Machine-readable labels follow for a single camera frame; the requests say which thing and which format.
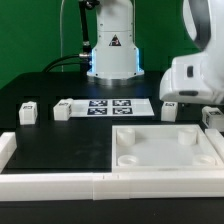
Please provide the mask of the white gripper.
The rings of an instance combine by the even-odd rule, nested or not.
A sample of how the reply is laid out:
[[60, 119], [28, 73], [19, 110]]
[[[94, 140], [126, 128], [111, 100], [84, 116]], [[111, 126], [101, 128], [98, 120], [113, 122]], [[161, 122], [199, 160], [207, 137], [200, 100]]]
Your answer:
[[160, 82], [159, 97], [162, 101], [224, 105], [224, 80], [202, 70], [208, 59], [205, 53], [176, 57]]

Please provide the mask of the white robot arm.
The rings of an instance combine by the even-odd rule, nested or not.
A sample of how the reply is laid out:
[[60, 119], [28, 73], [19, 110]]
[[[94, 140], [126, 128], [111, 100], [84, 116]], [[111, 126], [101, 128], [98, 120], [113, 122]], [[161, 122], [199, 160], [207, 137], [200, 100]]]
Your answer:
[[[97, 44], [90, 49], [87, 77], [106, 85], [141, 76], [139, 49], [133, 41], [130, 0], [79, 0], [80, 14], [95, 9]], [[224, 104], [224, 0], [183, 0], [183, 21], [200, 49], [179, 56], [160, 82], [159, 98], [180, 103]]]

